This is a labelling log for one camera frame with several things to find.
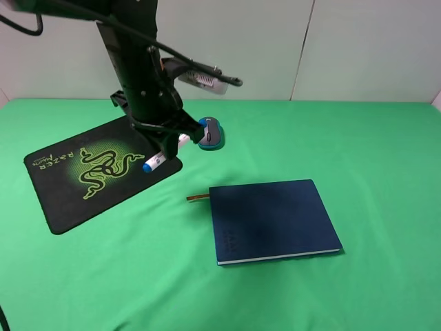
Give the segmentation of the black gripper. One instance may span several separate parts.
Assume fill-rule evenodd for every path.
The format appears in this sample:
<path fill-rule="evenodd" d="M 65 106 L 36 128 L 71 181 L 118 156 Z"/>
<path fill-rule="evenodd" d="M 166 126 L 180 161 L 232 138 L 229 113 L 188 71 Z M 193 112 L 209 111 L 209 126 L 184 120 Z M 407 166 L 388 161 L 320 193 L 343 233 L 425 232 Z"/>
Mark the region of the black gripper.
<path fill-rule="evenodd" d="M 178 138 L 186 134 L 193 143 L 205 136 L 204 127 L 183 110 L 183 102 L 161 63 L 154 46 L 110 47 L 110 59 L 121 89 L 111 95 L 134 127 L 166 159 L 178 154 Z"/>

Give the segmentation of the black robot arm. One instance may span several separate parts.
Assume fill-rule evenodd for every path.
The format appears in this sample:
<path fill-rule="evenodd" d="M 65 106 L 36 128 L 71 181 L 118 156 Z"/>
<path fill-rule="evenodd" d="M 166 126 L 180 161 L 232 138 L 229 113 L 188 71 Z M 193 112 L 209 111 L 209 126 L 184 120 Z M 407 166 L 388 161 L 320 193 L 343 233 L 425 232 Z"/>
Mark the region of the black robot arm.
<path fill-rule="evenodd" d="M 95 21 L 122 91 L 112 95 L 123 107 L 132 127 L 166 159 L 178 153 L 178 137 L 188 135 L 197 142 L 203 137 L 201 124 L 183 109 L 174 87 L 178 74 L 199 69 L 190 59 L 156 40 L 157 1 L 4 1 L 16 12 L 33 14 L 34 30 L 1 17 L 1 22 L 24 34 L 43 32 L 43 16 Z"/>

